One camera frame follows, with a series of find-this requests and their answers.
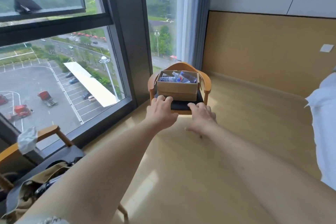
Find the street lamp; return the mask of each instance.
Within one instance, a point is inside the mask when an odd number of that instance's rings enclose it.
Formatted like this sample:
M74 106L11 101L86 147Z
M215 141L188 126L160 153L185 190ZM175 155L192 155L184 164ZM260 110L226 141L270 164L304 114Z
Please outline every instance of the street lamp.
M154 35L156 36L157 56L159 56L159 36L160 36L160 32L158 32L158 30L156 30L156 32L154 33Z
M112 88L113 88L113 91L114 91L115 98L116 98L117 102L119 102L119 99L118 99L118 96L117 96L117 93L116 93L116 89L114 87L114 84L113 84L113 81L112 81L112 78L111 78L111 74L110 74L109 68L107 67L107 63L110 62L110 61L111 61L111 59L108 59L107 57L102 56L101 60L99 60L99 63L105 64L108 76L109 76L111 84L112 84Z

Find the wooden floor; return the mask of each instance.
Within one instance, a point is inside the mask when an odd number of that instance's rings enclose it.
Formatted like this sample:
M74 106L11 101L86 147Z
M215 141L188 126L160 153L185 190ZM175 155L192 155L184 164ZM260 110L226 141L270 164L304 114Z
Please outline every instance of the wooden floor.
M320 179L310 110L306 102L253 85L211 77L208 104L220 125L279 155ZM145 117L141 106L86 151ZM122 204L130 223L275 223L206 138L186 132L191 117L160 132L151 142ZM112 223L122 223L116 214Z

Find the white bedsheet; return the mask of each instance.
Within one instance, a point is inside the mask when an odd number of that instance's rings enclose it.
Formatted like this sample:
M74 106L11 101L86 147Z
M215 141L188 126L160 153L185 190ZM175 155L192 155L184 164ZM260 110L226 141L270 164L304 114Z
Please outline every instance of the white bedsheet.
M325 78L306 100L313 116L321 181L336 190L336 73Z

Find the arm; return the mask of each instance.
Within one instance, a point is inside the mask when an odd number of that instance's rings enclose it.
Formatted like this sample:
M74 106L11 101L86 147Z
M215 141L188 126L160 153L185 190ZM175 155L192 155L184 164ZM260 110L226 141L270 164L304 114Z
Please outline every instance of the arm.
M22 219L56 216L71 224L110 223L153 137L177 120L172 97L159 96L145 120L75 164L48 189Z
M207 136L227 156L235 171L279 224L336 223L336 191L216 123L210 107L189 104L187 128Z

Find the red truck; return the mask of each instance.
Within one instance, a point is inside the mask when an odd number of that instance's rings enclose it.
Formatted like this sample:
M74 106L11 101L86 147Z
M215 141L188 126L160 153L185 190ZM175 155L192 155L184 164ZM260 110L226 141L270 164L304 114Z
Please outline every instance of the red truck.
M58 103L53 100L48 91L42 91L37 94L37 96L39 96L49 108L53 107L54 105L58 105Z
M10 122L25 118L31 115L31 112L27 105L16 105L14 106L14 113L8 113L5 115L6 119Z
M0 94L0 105L4 105L6 103L8 103L8 99L4 95Z

